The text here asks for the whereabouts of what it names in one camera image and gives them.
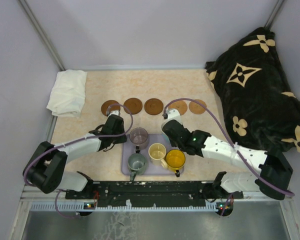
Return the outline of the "dark wooden coaster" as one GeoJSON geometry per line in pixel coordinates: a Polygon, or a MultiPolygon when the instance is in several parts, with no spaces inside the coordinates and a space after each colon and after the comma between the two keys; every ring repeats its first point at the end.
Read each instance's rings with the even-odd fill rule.
{"type": "Polygon", "coordinates": [[[142,101],[135,97],[127,99],[123,105],[130,110],[132,115],[138,114],[143,109],[142,101]]]}
{"type": "Polygon", "coordinates": [[[163,102],[158,98],[150,98],[144,104],[144,110],[149,115],[158,115],[163,111],[163,102]]]}
{"type": "Polygon", "coordinates": [[[116,100],[107,100],[101,106],[101,112],[104,116],[107,116],[107,112],[111,113],[112,111],[119,111],[121,107],[116,100]]]}

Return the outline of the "woven rattan coaster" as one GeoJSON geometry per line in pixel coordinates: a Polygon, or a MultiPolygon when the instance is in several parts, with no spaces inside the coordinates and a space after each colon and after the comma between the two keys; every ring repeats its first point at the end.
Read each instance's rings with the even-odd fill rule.
{"type": "Polygon", "coordinates": [[[187,103],[184,100],[178,100],[178,101],[174,101],[173,103],[171,103],[168,106],[168,109],[169,110],[175,109],[182,116],[182,115],[184,115],[187,112],[188,105],[187,105],[187,103]]]}
{"type": "Polygon", "coordinates": [[[201,100],[201,99],[195,99],[195,101],[199,102],[200,104],[197,104],[197,103],[191,101],[189,103],[189,105],[188,105],[189,106],[189,110],[193,114],[196,114],[196,115],[203,114],[206,111],[206,109],[204,107],[202,107],[202,106],[207,107],[207,104],[203,100],[201,100]]]}

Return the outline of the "light blue mug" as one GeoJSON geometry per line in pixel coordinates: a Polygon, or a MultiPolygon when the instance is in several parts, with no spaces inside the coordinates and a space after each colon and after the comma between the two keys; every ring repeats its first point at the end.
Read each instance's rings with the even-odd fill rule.
{"type": "Polygon", "coordinates": [[[166,143],[169,143],[169,142],[170,142],[170,141],[169,141],[169,138],[168,138],[166,135],[163,134],[162,136],[163,136],[163,139],[165,140],[166,143]]]}

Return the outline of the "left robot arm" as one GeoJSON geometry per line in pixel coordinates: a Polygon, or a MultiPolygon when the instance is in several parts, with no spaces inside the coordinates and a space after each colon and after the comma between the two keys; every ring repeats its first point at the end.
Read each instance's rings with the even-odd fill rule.
{"type": "Polygon", "coordinates": [[[66,172],[66,164],[90,153],[109,150],[126,141],[124,119],[114,113],[110,114],[105,124],[81,138],[57,145],[48,141],[41,142],[23,170],[23,180],[45,194],[57,189],[71,190],[87,199],[94,192],[94,186],[88,183],[91,179],[80,172],[66,172]]]}

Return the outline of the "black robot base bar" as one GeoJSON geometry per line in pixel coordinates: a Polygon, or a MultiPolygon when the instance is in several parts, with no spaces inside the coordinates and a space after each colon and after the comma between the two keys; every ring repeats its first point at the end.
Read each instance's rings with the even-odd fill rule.
{"type": "Polygon", "coordinates": [[[230,194],[212,181],[94,181],[81,191],[67,190],[67,200],[96,200],[98,207],[204,207],[206,200],[230,194]]]}

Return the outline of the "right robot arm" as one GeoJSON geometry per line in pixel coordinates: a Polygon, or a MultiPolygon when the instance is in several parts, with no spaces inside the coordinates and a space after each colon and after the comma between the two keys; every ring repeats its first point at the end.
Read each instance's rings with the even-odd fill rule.
{"type": "Polygon", "coordinates": [[[283,200],[295,195],[288,190],[293,169],[280,150],[255,150],[220,140],[202,130],[190,132],[175,119],[163,123],[161,130],[173,147],[190,156],[246,167],[256,177],[254,184],[272,199],[283,200]]]}

